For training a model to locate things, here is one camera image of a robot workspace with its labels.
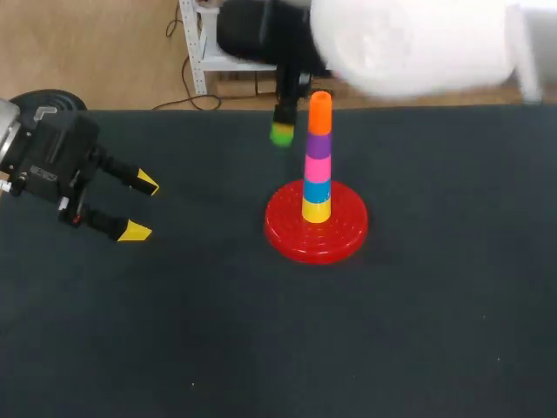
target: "white cylinder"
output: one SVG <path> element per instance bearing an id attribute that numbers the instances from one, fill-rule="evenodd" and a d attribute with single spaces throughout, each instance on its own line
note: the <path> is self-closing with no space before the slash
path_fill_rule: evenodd
<path id="1" fill-rule="evenodd" d="M 313 0 L 315 44 L 357 89 L 408 98 L 500 84 L 515 67 L 507 0 Z"/>

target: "black mat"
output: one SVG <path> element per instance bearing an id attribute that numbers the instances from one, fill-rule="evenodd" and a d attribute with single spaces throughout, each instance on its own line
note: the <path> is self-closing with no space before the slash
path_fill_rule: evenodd
<path id="1" fill-rule="evenodd" d="M 302 173 L 265 112 L 100 112 L 161 185 L 90 200 L 152 226 L 112 244 L 0 202 L 0 416 L 557 416 L 557 108 L 338 112 L 333 177 L 372 209 L 329 267 L 265 242 Z"/>

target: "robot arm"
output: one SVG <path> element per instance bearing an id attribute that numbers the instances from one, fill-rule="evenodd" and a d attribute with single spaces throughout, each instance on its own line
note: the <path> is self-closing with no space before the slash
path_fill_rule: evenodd
<path id="1" fill-rule="evenodd" d="M 375 97 L 465 90 L 500 84 L 515 74 L 525 100 L 536 102 L 542 85 L 557 81 L 556 4 L 227 0 L 218 41 L 232 55 L 276 64 L 279 74 L 283 67 L 316 74 L 326 63 Z M 281 86 L 277 93 L 284 96 Z"/>
<path id="2" fill-rule="evenodd" d="M 18 197 L 23 192 L 58 206 L 66 225 L 87 225 L 116 241 L 144 240 L 151 230 L 94 209 L 85 201 L 88 185 L 98 169 L 124 185 L 153 195 L 158 185 L 145 172 L 109 156 L 97 143 L 98 127 L 83 114 L 69 112 L 70 120 L 53 124 L 39 107 L 32 122 L 15 104 L 0 99 L 0 192 Z"/>

